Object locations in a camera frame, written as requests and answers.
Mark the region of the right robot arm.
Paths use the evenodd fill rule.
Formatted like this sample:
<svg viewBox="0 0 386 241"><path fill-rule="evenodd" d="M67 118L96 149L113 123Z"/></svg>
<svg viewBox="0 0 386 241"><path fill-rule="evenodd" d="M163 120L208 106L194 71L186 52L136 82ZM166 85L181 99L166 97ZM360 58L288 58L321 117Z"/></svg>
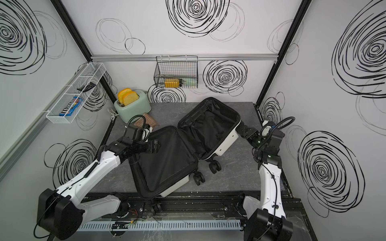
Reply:
<svg viewBox="0 0 386 241"><path fill-rule="evenodd" d="M259 203L251 196L243 199L243 209L247 214L243 229L246 241L289 241L293 236L294 225L287 220L282 206L282 160L278 153L285 136L281 130L294 121L295 117L290 116L277 124L268 121L260 130L250 128L244 123L236 129L252 146L261 182Z"/></svg>

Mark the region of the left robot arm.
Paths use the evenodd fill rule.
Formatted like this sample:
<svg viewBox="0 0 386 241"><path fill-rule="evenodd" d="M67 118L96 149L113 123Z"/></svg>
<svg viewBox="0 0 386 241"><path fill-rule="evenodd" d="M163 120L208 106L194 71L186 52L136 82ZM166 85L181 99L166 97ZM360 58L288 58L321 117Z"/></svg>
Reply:
<svg viewBox="0 0 386 241"><path fill-rule="evenodd" d="M109 145L101 146L96 159L83 171L55 190L46 189L40 194L35 226L46 230L48 238L66 240L85 223L119 209L121 200L115 195L89 202L82 200L124 161L141 153L158 152L158 141L148 139L153 127L143 115L135 115L132 120L135 119L141 119L143 123L139 127L132 126L131 121L126 124L125 129L132 130L132 135L123 135Z"/></svg>

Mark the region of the white hard-shell suitcase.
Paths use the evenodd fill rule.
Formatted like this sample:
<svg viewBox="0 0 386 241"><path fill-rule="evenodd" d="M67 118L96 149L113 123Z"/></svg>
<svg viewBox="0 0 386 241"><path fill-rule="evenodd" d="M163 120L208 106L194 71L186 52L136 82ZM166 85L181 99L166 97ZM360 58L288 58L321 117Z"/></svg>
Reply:
<svg viewBox="0 0 386 241"><path fill-rule="evenodd" d="M149 141L158 141L157 153L141 153L129 160L138 194L145 199L165 197L189 182L205 182L199 161L209 163L212 173L221 171L215 160L239 137L240 114L216 98L208 97L188 112L177 126L152 132Z"/></svg>

